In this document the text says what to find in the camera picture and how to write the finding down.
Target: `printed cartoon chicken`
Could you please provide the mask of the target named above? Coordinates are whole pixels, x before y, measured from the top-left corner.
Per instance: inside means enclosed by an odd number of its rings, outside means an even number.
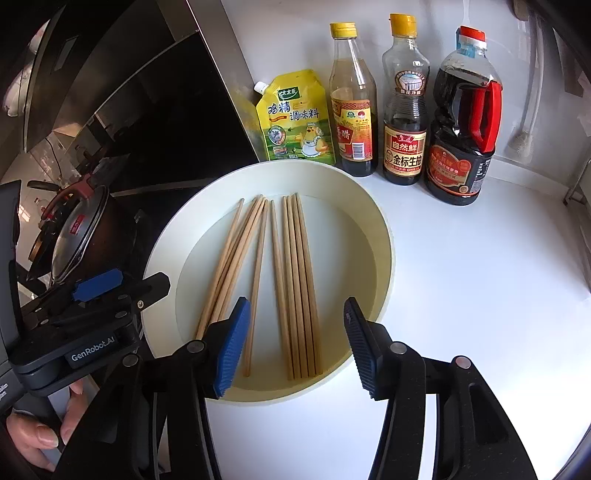
[[[326,152],[329,146],[322,139],[322,130],[314,122],[306,125],[306,134],[297,134],[295,139],[301,144],[301,152],[306,157],[317,157]]]

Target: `white wall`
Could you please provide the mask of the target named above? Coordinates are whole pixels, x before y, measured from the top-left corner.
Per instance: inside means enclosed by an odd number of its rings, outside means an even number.
[[[512,14],[507,0],[222,0],[254,81],[312,68],[328,85],[333,61],[329,23],[354,21],[365,47],[365,60],[378,84],[382,102],[382,53],[391,47],[389,14],[417,17],[418,45],[431,61],[429,90],[441,61],[455,49],[460,24],[484,30],[488,58],[504,83],[503,120],[497,155],[507,151],[514,127],[521,121],[530,68],[530,27]],[[577,119],[581,99],[565,93],[556,40],[545,29],[546,68],[530,168],[568,184],[589,142]],[[432,95],[428,93],[430,112]]]

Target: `soy sauce bottle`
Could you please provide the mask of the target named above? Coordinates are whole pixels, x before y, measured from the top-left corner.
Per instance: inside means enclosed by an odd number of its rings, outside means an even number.
[[[412,185],[423,168],[428,128],[424,94],[430,65],[417,47],[415,18],[391,14],[390,25],[394,44],[382,56],[387,82],[384,176],[398,185]]]
[[[486,58],[486,35],[461,26],[458,49],[435,78],[437,104],[425,183],[438,199],[469,205],[478,198],[501,126],[503,85]]]
[[[378,166],[378,114],[375,81],[357,45],[352,22],[331,23],[335,62],[330,100],[343,170],[353,177],[371,175]]]

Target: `red handle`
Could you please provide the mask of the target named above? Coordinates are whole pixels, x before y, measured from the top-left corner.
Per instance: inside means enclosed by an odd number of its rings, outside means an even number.
[[[495,149],[496,138],[501,126],[501,110],[503,87],[498,82],[490,82],[486,89],[479,88],[474,91],[474,101],[470,114],[470,134],[482,153],[492,152]],[[486,97],[488,96],[488,111],[486,114],[486,127],[482,133],[482,115]]]
[[[62,198],[70,195],[70,194],[78,194],[83,199],[89,199],[94,194],[95,190],[90,186],[88,180],[90,179],[90,173],[87,173],[82,177],[81,180],[73,183],[69,187],[66,187],[61,192],[59,192],[56,196],[54,196],[49,205],[45,208],[43,213],[41,214],[41,221],[47,220],[48,217],[52,215],[53,209],[56,207],[57,202],[59,202]]]

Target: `lid handle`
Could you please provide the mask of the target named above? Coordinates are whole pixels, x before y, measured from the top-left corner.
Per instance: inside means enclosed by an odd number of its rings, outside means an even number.
[[[77,194],[80,196],[80,198],[83,198],[85,200],[92,197],[95,190],[90,185],[89,180],[90,173],[87,173],[82,177],[81,180],[77,181],[76,183],[73,183],[69,187],[66,187],[61,192],[58,192],[58,194],[51,199],[45,211],[41,214],[41,221],[47,220],[52,215],[53,210],[56,208],[57,202],[59,202],[59,200],[67,197],[70,194]]]

